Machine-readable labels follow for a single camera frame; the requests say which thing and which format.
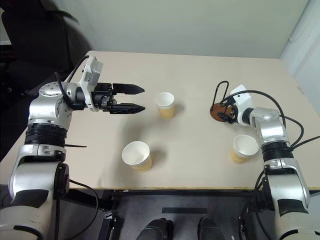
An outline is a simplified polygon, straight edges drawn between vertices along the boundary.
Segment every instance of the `black shoe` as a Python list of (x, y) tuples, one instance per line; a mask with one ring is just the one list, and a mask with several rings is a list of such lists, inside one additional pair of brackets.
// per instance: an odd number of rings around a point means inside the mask
[(172, 240), (174, 224), (170, 220), (160, 218), (150, 222), (136, 240)]
[(215, 222), (207, 217), (200, 220), (198, 225), (198, 240), (226, 240)]

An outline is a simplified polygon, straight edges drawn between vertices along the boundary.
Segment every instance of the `floor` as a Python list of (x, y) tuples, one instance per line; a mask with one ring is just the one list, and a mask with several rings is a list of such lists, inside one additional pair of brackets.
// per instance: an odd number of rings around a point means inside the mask
[[(7, 186), (1, 186), (1, 199), (7, 192)], [(10, 202), (8, 196), (3, 203)], [(173, 240), (197, 240), (197, 225), (202, 217), (212, 218), (220, 227), (226, 240), (238, 240), (238, 217), (246, 202), (244, 197), (207, 197), (207, 196), (170, 196), (138, 195), (122, 196), (115, 211), (122, 227), (119, 236), (112, 240), (135, 240), (140, 231), (152, 220), (166, 218), (174, 224)], [(173, 214), (162, 213), (163, 208), (197, 208), (195, 211), (206, 211), (206, 214)], [(59, 240), (71, 237), (80, 231), (94, 214), (94, 208), (61, 201)], [(98, 239), (105, 212), (99, 211), (93, 225), (76, 240)], [(264, 214), (262, 220), (271, 230), (273, 215)], [(55, 207), (53, 206), (51, 225), (47, 240), (54, 239)], [(260, 232), (257, 239), (266, 239)]]

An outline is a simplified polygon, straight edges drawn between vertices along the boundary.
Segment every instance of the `table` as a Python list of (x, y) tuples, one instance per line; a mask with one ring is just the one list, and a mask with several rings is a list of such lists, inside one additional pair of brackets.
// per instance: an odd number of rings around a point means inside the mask
[[(202, 189), (251, 190), (263, 167), (261, 151), (245, 162), (229, 159), (233, 139), (240, 134), (256, 137), (249, 126), (217, 122), (209, 114), (214, 91), (220, 81), (230, 83), (230, 92), (240, 84), (248, 90), (270, 94), (286, 116), (305, 128), (302, 140), (320, 135), (320, 118), (280, 59), (212, 57), (172, 54), (90, 51), (103, 63), (99, 82), (136, 84), (144, 93), (119, 94), (118, 103), (136, 103), (146, 110), (134, 115), (108, 112), (73, 112), (67, 133), (66, 161), (70, 178), (96, 189)], [(81, 77), (81, 67), (73, 82)], [(161, 119), (154, 97), (160, 92), (175, 96), (175, 116)], [(217, 99), (222, 97), (223, 90)], [(267, 98), (252, 94), (256, 107), (276, 108)], [(299, 127), (287, 121), (293, 143)], [(0, 183), (8, 184), (25, 132), (0, 164)], [(123, 148), (132, 141), (143, 141), (151, 150), (153, 166), (139, 172), (121, 159)], [(320, 144), (313, 141), (297, 148), (298, 159), (310, 189), (320, 189)]]

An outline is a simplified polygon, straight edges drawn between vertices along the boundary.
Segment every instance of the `white paper cup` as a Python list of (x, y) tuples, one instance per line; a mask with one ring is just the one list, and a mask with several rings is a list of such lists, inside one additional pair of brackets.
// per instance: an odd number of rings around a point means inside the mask
[(172, 119), (175, 114), (175, 96), (169, 92), (161, 92), (155, 96), (155, 104), (163, 119)]
[(122, 160), (139, 171), (148, 171), (152, 166), (150, 149), (142, 141), (130, 142), (122, 151)]
[(237, 164), (243, 164), (249, 157), (255, 155), (259, 150), (257, 141), (249, 135), (239, 135), (233, 140), (231, 159)]

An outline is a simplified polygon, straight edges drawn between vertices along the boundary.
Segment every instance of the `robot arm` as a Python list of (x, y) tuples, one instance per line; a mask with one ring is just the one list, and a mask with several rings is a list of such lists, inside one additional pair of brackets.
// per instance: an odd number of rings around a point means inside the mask
[(280, 114), (274, 109), (254, 107), (249, 93), (236, 94), (245, 90), (243, 85), (232, 90), (230, 94), (235, 96), (223, 104), (214, 104), (211, 115), (218, 116), (221, 122), (250, 125), (256, 129), (264, 162), (263, 192), (269, 208), (275, 211), (276, 239), (318, 239), (320, 230), (316, 229), (308, 212), (309, 190), (292, 154)]
[(63, 161), (73, 111), (87, 107), (93, 112), (135, 114), (145, 109), (133, 103), (117, 104), (115, 95), (144, 90), (133, 84), (98, 83), (102, 66), (90, 56), (79, 83), (48, 83), (30, 104), (25, 142), (8, 184), (12, 202), (0, 211), (0, 239), (46, 237), (53, 201), (69, 190), (69, 167)]

